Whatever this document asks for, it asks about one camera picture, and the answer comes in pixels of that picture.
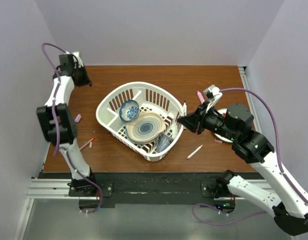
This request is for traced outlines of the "white black marker pen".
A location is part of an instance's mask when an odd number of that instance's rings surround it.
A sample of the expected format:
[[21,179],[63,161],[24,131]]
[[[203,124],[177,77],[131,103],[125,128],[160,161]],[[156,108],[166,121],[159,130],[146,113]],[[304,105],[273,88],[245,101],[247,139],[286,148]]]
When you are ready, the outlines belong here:
[[187,105],[186,105],[186,101],[184,101],[183,103],[183,116],[187,115]]

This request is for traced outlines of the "pink highlighter pen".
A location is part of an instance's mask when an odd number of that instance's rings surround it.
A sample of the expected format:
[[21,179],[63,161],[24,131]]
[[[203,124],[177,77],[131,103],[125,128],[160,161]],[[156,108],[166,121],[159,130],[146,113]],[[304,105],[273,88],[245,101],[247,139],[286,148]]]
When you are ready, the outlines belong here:
[[200,91],[197,91],[197,97],[198,97],[200,103],[203,104],[205,99],[204,99],[204,97],[203,97],[203,95],[202,95],[202,93]]

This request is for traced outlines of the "purple highlighter cap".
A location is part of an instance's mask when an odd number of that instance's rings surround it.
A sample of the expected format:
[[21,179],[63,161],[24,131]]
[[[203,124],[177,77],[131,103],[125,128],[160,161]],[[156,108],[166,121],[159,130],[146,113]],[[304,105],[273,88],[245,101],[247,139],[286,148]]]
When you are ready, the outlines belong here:
[[80,122],[81,118],[82,118],[81,114],[78,114],[75,118],[75,122],[77,123]]

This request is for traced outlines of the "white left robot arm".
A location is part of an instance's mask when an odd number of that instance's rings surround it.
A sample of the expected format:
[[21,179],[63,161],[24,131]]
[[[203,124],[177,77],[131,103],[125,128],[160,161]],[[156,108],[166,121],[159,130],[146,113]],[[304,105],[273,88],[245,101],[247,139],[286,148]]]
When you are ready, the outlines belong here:
[[78,146],[77,123],[68,107],[74,88],[91,86],[92,82],[83,66],[72,71],[64,66],[57,69],[50,97],[36,109],[36,114],[45,140],[55,146],[56,153],[62,154],[70,169],[70,189],[79,196],[92,196],[97,192],[97,183]]

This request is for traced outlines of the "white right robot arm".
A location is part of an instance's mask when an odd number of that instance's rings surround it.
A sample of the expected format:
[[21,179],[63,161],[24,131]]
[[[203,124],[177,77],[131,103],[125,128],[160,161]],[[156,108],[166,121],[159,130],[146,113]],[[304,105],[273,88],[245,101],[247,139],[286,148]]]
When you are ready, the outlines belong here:
[[245,198],[273,217],[277,226],[291,236],[308,233],[308,194],[278,163],[278,152],[261,133],[252,129],[254,116],[243,104],[228,107],[225,115],[207,103],[178,118],[187,130],[201,134],[209,130],[232,141],[232,150],[252,166],[271,186],[268,192],[227,170],[216,179],[215,197],[233,194]]

